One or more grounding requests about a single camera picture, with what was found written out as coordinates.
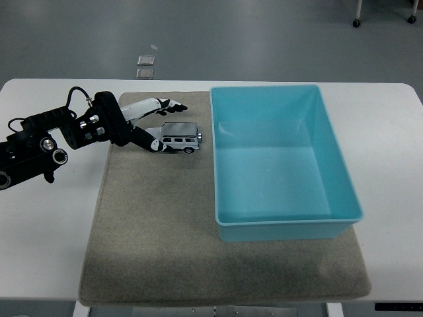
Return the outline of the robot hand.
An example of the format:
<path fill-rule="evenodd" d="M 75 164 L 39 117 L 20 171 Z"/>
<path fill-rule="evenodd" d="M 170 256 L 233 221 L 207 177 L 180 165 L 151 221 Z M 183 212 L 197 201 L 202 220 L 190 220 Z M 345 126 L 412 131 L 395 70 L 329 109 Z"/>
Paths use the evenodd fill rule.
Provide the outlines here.
<path fill-rule="evenodd" d="M 177 101 L 160 98 L 148 98 L 122 108 L 111 92 L 104 91 L 95 94 L 92 109 L 96 110 L 95 115 L 99 117 L 93 135 L 96 141 L 110 141 L 120 147 L 133 143 L 157 153 L 173 152 L 174 149 L 135 124 L 151 114 L 165 116 L 188 108 Z"/>

